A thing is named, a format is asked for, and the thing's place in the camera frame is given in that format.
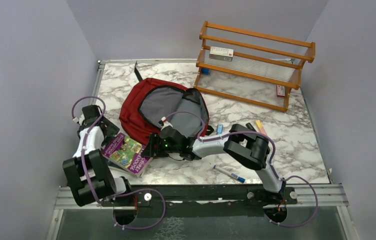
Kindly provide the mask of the red student backpack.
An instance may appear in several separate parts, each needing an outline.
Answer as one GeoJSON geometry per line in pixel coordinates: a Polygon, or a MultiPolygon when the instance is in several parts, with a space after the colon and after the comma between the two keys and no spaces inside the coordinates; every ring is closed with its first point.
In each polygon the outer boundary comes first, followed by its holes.
{"type": "Polygon", "coordinates": [[[204,137],[210,121],[206,102],[196,88],[146,78],[138,82],[123,102],[119,120],[129,137],[147,145],[150,134],[159,133],[161,118],[185,137],[204,137]]]}

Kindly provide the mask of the purple treehouse storybook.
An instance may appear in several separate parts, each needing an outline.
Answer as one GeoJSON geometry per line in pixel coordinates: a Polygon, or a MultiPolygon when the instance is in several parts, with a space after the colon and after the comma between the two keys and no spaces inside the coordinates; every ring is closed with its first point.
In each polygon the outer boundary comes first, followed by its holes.
{"type": "Polygon", "coordinates": [[[139,178],[152,160],[151,157],[142,156],[142,151],[145,147],[145,145],[142,145],[124,133],[118,133],[103,148],[102,154],[106,157],[107,161],[111,161],[122,168],[127,168],[132,172],[132,175],[139,178]]]}

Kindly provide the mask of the dark blue book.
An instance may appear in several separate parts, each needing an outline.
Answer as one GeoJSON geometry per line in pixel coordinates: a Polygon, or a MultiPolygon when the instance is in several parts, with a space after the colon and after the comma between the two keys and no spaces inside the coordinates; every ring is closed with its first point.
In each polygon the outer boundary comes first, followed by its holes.
{"type": "Polygon", "coordinates": [[[125,167],[121,167],[119,166],[118,164],[115,164],[114,162],[112,161],[107,161],[107,166],[112,169],[112,170],[115,170],[115,171],[122,171],[122,172],[126,172],[128,174],[132,174],[132,172],[130,170],[128,170],[127,168],[125,167]]]}

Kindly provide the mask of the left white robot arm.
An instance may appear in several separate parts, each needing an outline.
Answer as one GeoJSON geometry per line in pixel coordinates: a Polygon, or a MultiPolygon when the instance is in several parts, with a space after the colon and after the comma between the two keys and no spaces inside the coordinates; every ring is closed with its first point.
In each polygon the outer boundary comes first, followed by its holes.
{"type": "Polygon", "coordinates": [[[84,120],[77,132],[78,148],[70,159],[62,163],[67,186],[80,207],[112,195],[120,205],[128,205],[133,200],[129,181],[123,176],[113,178],[108,160],[102,153],[120,129],[101,116],[98,105],[85,106],[82,113],[84,120]]]}

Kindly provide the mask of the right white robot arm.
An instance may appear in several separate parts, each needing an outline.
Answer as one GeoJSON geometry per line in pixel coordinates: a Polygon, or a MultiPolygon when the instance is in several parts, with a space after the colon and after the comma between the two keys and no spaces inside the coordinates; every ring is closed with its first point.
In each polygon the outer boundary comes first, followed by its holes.
{"type": "Polygon", "coordinates": [[[163,158],[176,153],[191,161],[228,154],[242,166],[256,172],[265,189],[265,199],[276,204],[285,196],[285,183],[272,164],[275,152],[276,145],[267,135],[234,124],[228,133],[205,137],[185,137],[172,126],[166,126],[160,133],[150,134],[141,155],[163,158]]]}

